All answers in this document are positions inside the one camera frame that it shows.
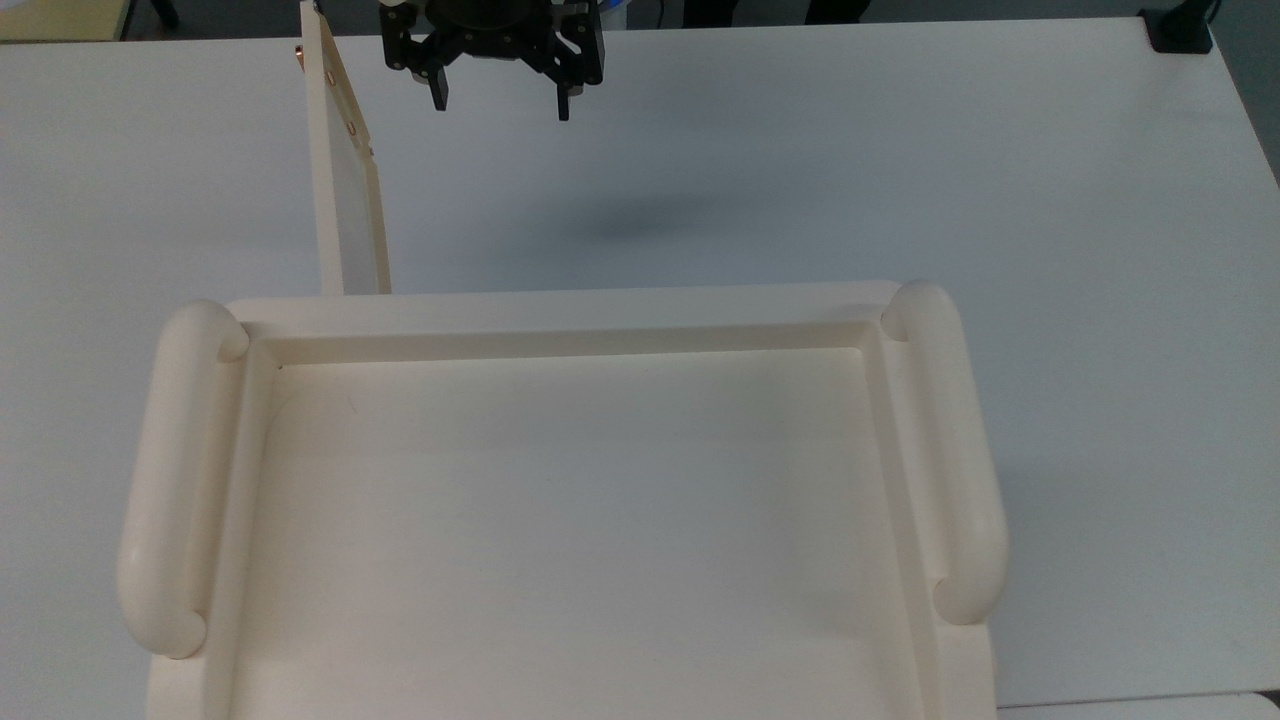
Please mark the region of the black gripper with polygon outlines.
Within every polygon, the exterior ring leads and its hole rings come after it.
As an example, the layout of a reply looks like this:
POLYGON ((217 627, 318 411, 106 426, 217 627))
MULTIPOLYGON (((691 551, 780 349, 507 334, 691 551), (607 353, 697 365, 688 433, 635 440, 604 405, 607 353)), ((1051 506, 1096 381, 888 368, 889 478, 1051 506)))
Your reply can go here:
POLYGON ((545 76, 561 122, 575 85, 604 79, 595 1, 381 1, 379 27, 385 64, 426 83, 438 111, 448 106, 445 68, 462 56, 522 61, 545 76))

